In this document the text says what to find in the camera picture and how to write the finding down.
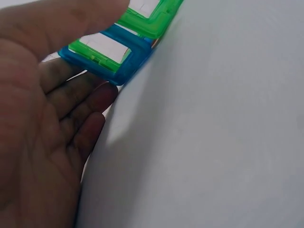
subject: white surface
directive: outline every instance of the white surface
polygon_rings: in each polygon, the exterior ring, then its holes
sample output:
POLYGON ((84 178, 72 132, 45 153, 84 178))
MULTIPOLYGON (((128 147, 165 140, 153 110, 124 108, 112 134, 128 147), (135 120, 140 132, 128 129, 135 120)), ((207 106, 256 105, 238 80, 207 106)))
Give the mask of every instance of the white surface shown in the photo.
POLYGON ((121 43, 101 34, 93 34, 80 39, 80 42, 88 45, 99 53, 104 54, 116 63, 121 63, 128 48, 121 43))
POLYGON ((146 18, 149 18, 160 0, 130 0, 129 7, 140 13, 146 18))
POLYGON ((303 11, 185 0, 107 119, 77 228, 304 227, 303 11))

